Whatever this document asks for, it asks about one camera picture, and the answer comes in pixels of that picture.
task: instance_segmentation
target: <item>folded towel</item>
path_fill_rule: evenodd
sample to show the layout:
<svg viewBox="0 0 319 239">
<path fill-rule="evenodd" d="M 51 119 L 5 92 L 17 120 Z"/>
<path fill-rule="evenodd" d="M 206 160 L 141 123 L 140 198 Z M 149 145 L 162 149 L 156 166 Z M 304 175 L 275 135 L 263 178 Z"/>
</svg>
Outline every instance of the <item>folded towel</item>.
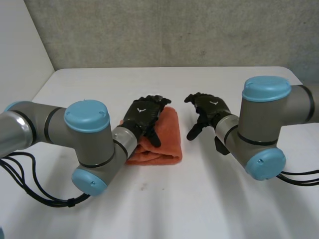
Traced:
<svg viewBox="0 0 319 239">
<path fill-rule="evenodd" d="M 182 159 L 178 116 L 175 109 L 165 107 L 155 124 L 155 131 L 161 146 L 155 148 L 141 137 L 134 155 L 126 162 L 127 165 L 172 165 Z"/>
</svg>

